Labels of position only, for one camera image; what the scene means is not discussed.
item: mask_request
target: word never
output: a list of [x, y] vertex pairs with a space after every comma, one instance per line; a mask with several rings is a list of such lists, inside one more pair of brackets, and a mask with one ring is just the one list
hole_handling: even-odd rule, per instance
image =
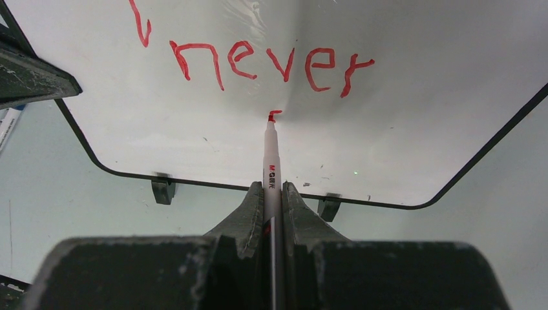
[[[139, 10], [137, 9], [137, 6], [135, 5], [134, 0], [129, 0], [129, 3], [133, 10], [133, 14], [135, 15], [135, 21], [137, 24], [137, 34], [139, 35], [139, 39], [141, 40], [141, 43], [146, 48], [149, 46], [149, 38], [152, 32], [151, 21], [147, 19], [147, 32], [145, 35], [143, 35], [143, 30], [141, 26], [141, 15], [139, 13]], [[174, 41], [170, 41], [169, 45], [171, 46], [171, 49], [173, 50], [173, 54], [175, 55], [175, 59], [177, 60], [177, 63], [179, 64], [179, 67], [181, 68], [181, 71], [183, 72], [183, 75], [185, 76], [187, 81], [191, 80], [190, 74], [189, 74], [189, 67], [185, 57], [181, 55], [181, 52], [184, 50], [192, 49], [192, 48], [201, 48], [201, 49], [209, 50], [211, 54], [213, 55], [213, 66], [215, 68], [215, 75], [217, 78], [217, 82], [221, 90], [224, 91], [224, 86], [222, 83], [221, 73], [219, 69], [219, 55], [217, 53], [216, 48], [213, 45], [207, 44], [207, 43], [188, 43], [188, 44], [178, 45]], [[239, 48], [245, 48], [246, 50], [235, 55], [236, 51]], [[228, 60], [228, 63], [230, 64], [230, 68], [232, 69], [232, 71], [236, 75], [242, 76], [244, 78], [257, 79], [256, 74], [250, 74], [247, 72], [240, 71], [236, 66], [236, 63], [238, 63], [245, 57], [253, 55], [254, 53], [255, 51], [253, 50], [253, 47], [249, 44], [248, 41], [239, 41], [234, 43], [234, 45], [232, 46], [232, 48], [230, 49], [227, 55], [227, 60]], [[313, 63], [312, 62], [312, 58], [316, 54], [320, 54], [320, 53], [328, 54], [329, 63], [316, 63], [316, 62]], [[268, 55], [268, 57], [270, 57], [270, 60], [272, 60], [274, 67], [282, 74], [284, 82], [287, 83], [290, 79], [291, 68], [293, 66], [293, 56], [295, 55], [295, 48], [291, 50], [285, 69], [282, 68], [282, 66], [280, 65], [280, 62], [278, 61], [278, 58], [276, 57], [276, 55], [272, 52], [272, 49], [267, 48], [266, 54]], [[350, 89], [352, 88], [351, 77], [352, 77], [352, 74], [354, 74], [354, 72], [356, 71], [356, 69], [366, 68], [375, 63], [373, 59], [364, 63], [358, 63], [357, 58], [358, 58], [358, 54], [354, 54], [350, 56], [350, 66], [344, 72], [344, 88], [342, 89], [342, 92], [341, 92], [341, 98], [348, 96], [348, 94], [350, 93]], [[308, 53], [308, 55], [306, 56], [306, 61], [304, 63], [304, 71], [306, 73], [306, 79], [308, 80], [308, 83], [310, 84], [310, 87], [312, 88], [312, 90], [314, 90], [315, 92], [324, 92], [326, 90], [331, 89], [331, 87], [318, 87], [316, 85], [316, 83], [314, 82], [314, 78], [312, 76], [312, 68], [321, 68], [321, 69], [335, 68], [335, 50], [332, 48], [315, 48], [311, 50], [310, 53]]]

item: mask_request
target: black whiteboard frame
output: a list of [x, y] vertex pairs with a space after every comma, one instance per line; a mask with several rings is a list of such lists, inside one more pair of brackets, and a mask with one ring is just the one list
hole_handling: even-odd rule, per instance
[[[0, 15], [2, 15], [3, 19], [8, 24], [8, 27], [13, 37], [17, 40], [17, 43], [20, 46], [21, 50], [26, 52], [29, 56], [38, 58], [38, 56], [36, 55], [32, 47], [30, 46], [30, 43], [26, 39], [23, 31], [17, 24], [15, 18], [10, 13], [4, 0], [0, 0]], [[482, 148], [480, 148], [480, 150], [464, 165], [464, 167], [462, 167], [459, 170], [459, 172], [457, 172], [457, 174], [455, 174], [455, 176], [453, 176], [453, 178], [451, 178], [451, 180], [436, 195], [434, 195], [434, 197], [432, 197], [432, 199], [430, 199], [429, 201], [425, 203], [422, 203], [420, 205], [397, 205], [393, 203], [381, 203], [381, 202], [374, 202], [374, 201], [370, 202], [365, 200], [354, 200], [354, 199], [336, 198], [336, 197], [329, 197], [328, 199], [330, 201], [341, 202], [341, 203], [355, 203], [358, 205], [371, 205], [374, 207], [385, 207], [385, 208], [403, 209], [403, 210], [418, 210], [418, 209], [423, 209], [425, 207], [429, 207], [433, 205], [434, 203], [436, 203], [438, 200], [440, 200], [441, 197], [443, 197], [443, 195], [445, 195], [466, 173], [468, 173], [469, 170], [471, 170], [471, 168], [473, 168], [473, 166], [475, 166], [500, 140], [502, 140], [517, 124], [519, 124], [519, 122], [523, 118], [525, 118], [525, 116], [527, 116], [547, 96], [548, 96], [548, 83], [545, 84], [544, 87], [542, 87], [528, 102], [526, 102], [526, 104], [508, 122], [506, 122], [506, 124], [504, 124], [504, 126], [502, 126], [502, 128], [499, 131], [497, 131], [497, 133], [495, 133], [495, 135]], [[85, 152], [88, 154], [90, 160], [101, 170], [108, 172], [110, 174], [113, 174], [115, 176], [122, 176], [125, 178], [152, 180], [156, 177], [156, 176], [148, 176], [144, 174], [119, 172], [104, 166], [97, 159], [97, 156], [95, 156], [95, 153], [93, 152], [93, 150], [91, 149], [91, 146], [86, 140], [84, 133], [78, 127], [76, 120], [72, 117], [72, 114], [70, 113], [70, 110], [66, 106], [65, 102], [62, 99], [56, 99], [55, 102], [57, 106], [59, 107], [59, 109], [61, 110], [61, 113], [63, 113], [68, 124], [72, 128], [72, 131], [74, 131], [76, 137], [82, 144], [82, 147], [84, 148]], [[245, 187], [245, 186], [209, 183], [209, 182], [174, 179], [174, 178], [171, 178], [171, 181], [174, 183], [217, 187], [221, 189], [236, 189], [239, 191], [247, 191], [249, 189], [249, 187]], [[303, 198], [311, 198], [311, 199], [317, 199], [317, 200], [326, 199], [325, 196], [318, 196], [318, 195], [302, 194], [301, 196]]]

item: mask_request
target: red marker tip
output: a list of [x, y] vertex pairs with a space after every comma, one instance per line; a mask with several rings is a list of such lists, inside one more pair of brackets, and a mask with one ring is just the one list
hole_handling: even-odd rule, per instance
[[276, 121], [274, 120], [274, 114], [280, 114], [281, 112], [282, 112], [281, 110], [270, 111], [270, 113], [268, 114], [268, 121], [271, 121], [272, 123], [276, 123]]

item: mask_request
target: whiteboard stand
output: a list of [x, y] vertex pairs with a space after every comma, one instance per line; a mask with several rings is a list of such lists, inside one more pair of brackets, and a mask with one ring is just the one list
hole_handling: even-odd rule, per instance
[[[1, 1], [0, 16], [8, 16]], [[13, 26], [0, 25], [0, 109], [82, 93], [73, 76], [38, 59], [32, 49], [19, 44], [20, 35]]]
[[154, 199], [157, 204], [170, 205], [171, 199], [175, 197], [176, 184], [168, 174], [158, 173], [158, 176], [151, 180]]
[[324, 199], [318, 200], [318, 215], [326, 222], [331, 223], [339, 212], [341, 202], [337, 201], [341, 195], [328, 193]]

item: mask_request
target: marker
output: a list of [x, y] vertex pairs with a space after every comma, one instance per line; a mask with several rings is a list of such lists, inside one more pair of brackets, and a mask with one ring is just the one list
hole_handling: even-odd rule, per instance
[[264, 235], [266, 257], [269, 258], [270, 309], [285, 308], [284, 242], [282, 226], [282, 176], [278, 152], [278, 133], [274, 127], [274, 114], [270, 111], [264, 132], [264, 159], [262, 188], [264, 189]]
[[21, 115], [21, 111], [23, 111], [24, 108], [25, 105], [20, 105], [15, 108], [6, 109], [6, 115], [2, 119], [2, 123], [0, 123], [0, 153], [2, 153], [8, 138], [14, 131], [19, 115]]

